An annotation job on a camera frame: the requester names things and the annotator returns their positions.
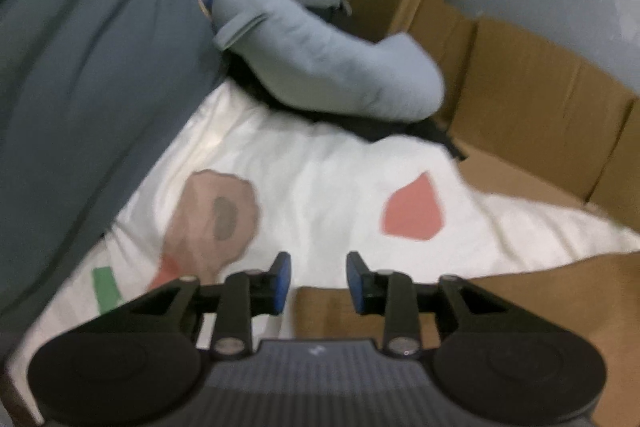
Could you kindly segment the brown t-shirt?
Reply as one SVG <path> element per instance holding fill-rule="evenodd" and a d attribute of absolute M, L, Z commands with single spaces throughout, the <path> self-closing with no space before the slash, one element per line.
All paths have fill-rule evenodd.
<path fill-rule="evenodd" d="M 599 426 L 639 424 L 639 255 L 609 254 L 558 269 L 483 277 L 474 283 L 581 335 L 608 368 L 593 414 Z M 346 289 L 303 287 L 293 303 L 294 336 L 382 340 L 382 319 L 360 317 Z"/>

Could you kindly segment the blue-grey neck pillow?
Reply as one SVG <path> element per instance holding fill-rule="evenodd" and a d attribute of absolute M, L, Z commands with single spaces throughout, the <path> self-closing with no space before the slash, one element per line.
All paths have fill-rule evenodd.
<path fill-rule="evenodd" d="M 311 112 L 413 122 L 435 114 L 445 83 L 405 32 L 373 43 L 320 17 L 346 0 L 213 0 L 214 43 L 245 61 L 280 102 Z"/>

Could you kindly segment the dark grey pillow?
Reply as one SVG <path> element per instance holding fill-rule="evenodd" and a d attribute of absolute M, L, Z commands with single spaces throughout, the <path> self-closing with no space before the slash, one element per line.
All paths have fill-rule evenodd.
<path fill-rule="evenodd" d="M 198 0 L 1 0 L 1 351 L 221 82 Z"/>

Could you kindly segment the cream bear print blanket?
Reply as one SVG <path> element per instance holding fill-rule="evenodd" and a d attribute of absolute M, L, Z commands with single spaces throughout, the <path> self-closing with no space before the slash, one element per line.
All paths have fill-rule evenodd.
<path fill-rule="evenodd" d="M 639 236 L 591 213 L 485 194 L 440 145 L 369 143 L 271 112 L 232 83 L 209 95 L 29 329 L 8 375 L 29 412 L 43 343 L 177 277 L 216 284 L 292 259 L 294 287 L 344 285 L 345 258 L 419 282 L 553 269 L 632 253 Z"/>

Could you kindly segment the large cardboard box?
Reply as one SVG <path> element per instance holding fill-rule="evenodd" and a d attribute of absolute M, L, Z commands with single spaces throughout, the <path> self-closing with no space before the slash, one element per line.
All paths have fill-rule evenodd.
<path fill-rule="evenodd" d="M 438 119 L 468 153 L 474 186 L 638 227 L 638 95 L 544 37 L 447 0 L 347 1 L 356 35 L 405 31 L 434 58 L 446 82 Z"/>

